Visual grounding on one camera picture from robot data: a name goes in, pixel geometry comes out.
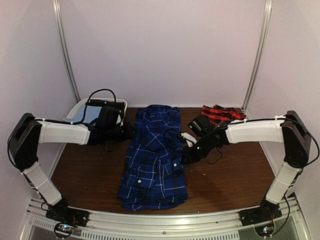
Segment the blue plaid long sleeve shirt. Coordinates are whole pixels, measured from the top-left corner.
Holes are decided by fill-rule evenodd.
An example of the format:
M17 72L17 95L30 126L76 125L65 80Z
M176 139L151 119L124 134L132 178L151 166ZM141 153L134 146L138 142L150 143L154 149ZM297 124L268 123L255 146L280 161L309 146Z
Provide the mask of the blue plaid long sleeve shirt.
M135 115L117 199L128 211L167 210L187 201L181 112L178 107L149 105Z

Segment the left circuit board with leds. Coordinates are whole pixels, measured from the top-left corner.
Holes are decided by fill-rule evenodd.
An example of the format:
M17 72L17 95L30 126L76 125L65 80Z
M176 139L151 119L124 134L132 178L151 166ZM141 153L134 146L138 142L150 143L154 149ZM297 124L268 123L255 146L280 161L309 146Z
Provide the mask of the left circuit board with leds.
M75 227L63 222L57 223L53 228L53 233L60 239L70 237L74 233Z

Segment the black folded garment in bin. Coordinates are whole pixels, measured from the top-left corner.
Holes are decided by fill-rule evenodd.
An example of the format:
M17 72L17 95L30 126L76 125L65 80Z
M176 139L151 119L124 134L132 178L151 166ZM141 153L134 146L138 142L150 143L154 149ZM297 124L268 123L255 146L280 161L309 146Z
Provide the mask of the black folded garment in bin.
M87 101L85 105L92 107L112 107L121 111L123 111L126 106L124 102L114 102L102 99L91 99L90 101Z

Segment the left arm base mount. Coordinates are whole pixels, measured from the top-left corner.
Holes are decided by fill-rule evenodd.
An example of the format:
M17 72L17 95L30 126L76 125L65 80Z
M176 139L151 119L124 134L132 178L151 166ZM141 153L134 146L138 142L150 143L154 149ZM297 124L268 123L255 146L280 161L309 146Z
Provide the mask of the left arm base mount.
M89 212L67 206L50 207L45 217L71 226L86 227Z

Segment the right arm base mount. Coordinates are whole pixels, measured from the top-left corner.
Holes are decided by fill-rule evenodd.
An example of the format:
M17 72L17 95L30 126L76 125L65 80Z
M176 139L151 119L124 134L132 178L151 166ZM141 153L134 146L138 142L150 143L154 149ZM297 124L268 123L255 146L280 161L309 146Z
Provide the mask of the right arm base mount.
M275 218L282 216L282 212L279 207L271 211L261 206L248 208L239 212L242 226L257 225L264 222L271 222Z

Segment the aluminium front rail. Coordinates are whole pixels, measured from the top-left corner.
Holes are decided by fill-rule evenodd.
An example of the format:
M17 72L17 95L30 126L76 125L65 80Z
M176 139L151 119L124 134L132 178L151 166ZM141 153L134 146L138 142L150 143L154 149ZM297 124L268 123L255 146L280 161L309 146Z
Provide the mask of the aluminium front rail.
M290 217L273 237L260 237L255 225L244 226L240 211L250 208L178 215L123 214L88 211L85 227L66 240L312 240L299 202L288 198ZM57 221L46 218L42 200L31 198L18 240L59 240Z

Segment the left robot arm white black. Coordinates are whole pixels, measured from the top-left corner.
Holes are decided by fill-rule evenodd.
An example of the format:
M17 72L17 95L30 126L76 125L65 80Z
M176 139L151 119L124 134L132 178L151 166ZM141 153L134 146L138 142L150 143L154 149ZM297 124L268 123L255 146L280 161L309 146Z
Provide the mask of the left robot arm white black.
M36 118L31 113L25 113L8 137L7 155L53 215L61 222L67 222L72 218L72 211L67 199L43 170L38 157L39 147L46 144L96 146L108 141L124 142L134 134L133 125L120 117L67 122Z

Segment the aluminium frame post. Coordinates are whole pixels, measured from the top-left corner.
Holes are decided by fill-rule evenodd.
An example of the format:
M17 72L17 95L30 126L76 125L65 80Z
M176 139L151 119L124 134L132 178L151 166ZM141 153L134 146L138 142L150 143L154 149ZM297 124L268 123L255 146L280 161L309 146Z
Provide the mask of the aluminium frame post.
M244 111L247 111L249 107L249 103L250 103L252 94L254 92L254 87L258 79L258 74L261 67L263 54L264 54L264 50L265 50L268 35L269 35L271 18L272 18L272 10L273 10L273 1L265 0L257 50L254 58L252 72L249 79L248 88L242 104L242 109Z
M67 39L66 39L64 23L63 23L63 16L61 11L61 1L53 0L52 5L53 5L53 14L55 18L55 23L57 27L58 40L61 48L62 60L66 70L67 79L70 85L71 93L75 101L79 102L81 100L81 97L80 97L80 93L75 80L71 59L68 51Z

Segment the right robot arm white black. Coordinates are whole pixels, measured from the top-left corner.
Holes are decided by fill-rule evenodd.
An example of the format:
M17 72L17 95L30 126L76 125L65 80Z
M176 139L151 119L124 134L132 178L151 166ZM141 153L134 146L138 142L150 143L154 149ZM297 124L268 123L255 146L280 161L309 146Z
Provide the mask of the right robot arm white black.
M312 136L293 110L272 118L227 120L218 125L213 125L205 116L199 115L188 127L196 136L180 134L186 142L181 159L183 165L197 163L213 149L230 144L265 142L283 145L283 163L256 210L256 216L261 221L268 220L276 212L280 201L309 164Z

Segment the red black plaid folded shirt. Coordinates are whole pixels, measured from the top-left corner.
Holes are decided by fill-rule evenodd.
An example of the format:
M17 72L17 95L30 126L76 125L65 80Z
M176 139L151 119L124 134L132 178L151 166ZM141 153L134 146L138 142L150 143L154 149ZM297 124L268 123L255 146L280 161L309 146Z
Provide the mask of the red black plaid folded shirt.
M213 107L204 105L201 109L201 114L207 117L215 126L220 122L244 120L246 118L246 115L239 108L223 107L217 104Z

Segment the right circuit board with leds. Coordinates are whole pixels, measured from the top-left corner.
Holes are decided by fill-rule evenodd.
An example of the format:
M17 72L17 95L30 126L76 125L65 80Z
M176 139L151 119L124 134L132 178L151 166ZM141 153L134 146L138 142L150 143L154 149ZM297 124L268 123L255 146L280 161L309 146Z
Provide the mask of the right circuit board with leds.
M268 238L274 233L275 225L271 223L257 225L254 227L254 231L259 237Z

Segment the white plastic bin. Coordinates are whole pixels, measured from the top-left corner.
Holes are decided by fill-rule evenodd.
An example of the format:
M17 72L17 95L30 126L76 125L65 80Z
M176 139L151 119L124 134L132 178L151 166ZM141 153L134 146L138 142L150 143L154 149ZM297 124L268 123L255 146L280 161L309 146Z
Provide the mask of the white plastic bin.
M119 111L119 117L117 124L125 118L128 102L124 99L117 99L114 101L113 98L97 98L93 97L87 103L87 98L77 103L71 111L68 113L66 118L62 120L65 122L79 122L82 120L84 112L84 123L89 124L94 120L97 120L103 107L110 107Z

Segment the circuit board with leds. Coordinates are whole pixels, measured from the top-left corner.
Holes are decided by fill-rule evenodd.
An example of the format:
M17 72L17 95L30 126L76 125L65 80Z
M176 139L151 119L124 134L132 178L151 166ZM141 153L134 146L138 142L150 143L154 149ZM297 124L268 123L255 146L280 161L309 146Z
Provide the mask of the circuit board with leds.
M57 223L53 228L53 233L60 239L70 237L74 233L75 227L63 222Z
M275 225L271 223L257 225L254 227L254 231L259 237L268 238L274 233Z

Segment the right aluminium frame post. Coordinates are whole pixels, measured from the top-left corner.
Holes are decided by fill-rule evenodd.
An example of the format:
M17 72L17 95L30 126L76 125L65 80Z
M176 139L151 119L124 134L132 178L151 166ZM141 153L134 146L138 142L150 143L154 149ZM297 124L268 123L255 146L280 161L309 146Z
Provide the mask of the right aluminium frame post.
M264 54L264 50L265 50L268 35L269 35L271 18L272 18L272 10L273 10L273 1L265 0L257 50L254 58L252 72L249 79L248 88L242 104L242 109L244 111L247 111L249 107L249 103L250 103L252 94L254 92L254 87L258 79L258 74L261 67L263 54Z

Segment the left aluminium frame post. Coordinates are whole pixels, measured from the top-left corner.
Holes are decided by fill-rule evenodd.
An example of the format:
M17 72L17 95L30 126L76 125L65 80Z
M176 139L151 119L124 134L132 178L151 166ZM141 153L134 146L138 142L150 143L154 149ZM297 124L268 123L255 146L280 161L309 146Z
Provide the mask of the left aluminium frame post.
M53 5L53 14L55 18L55 23L57 27L58 40L61 48L62 60L66 70L67 79L70 85L71 93L75 101L79 102L81 100L81 97L80 97L80 93L75 80L71 59L68 51L67 39L66 39L64 23L63 23L63 16L61 11L61 1L53 0L52 5Z

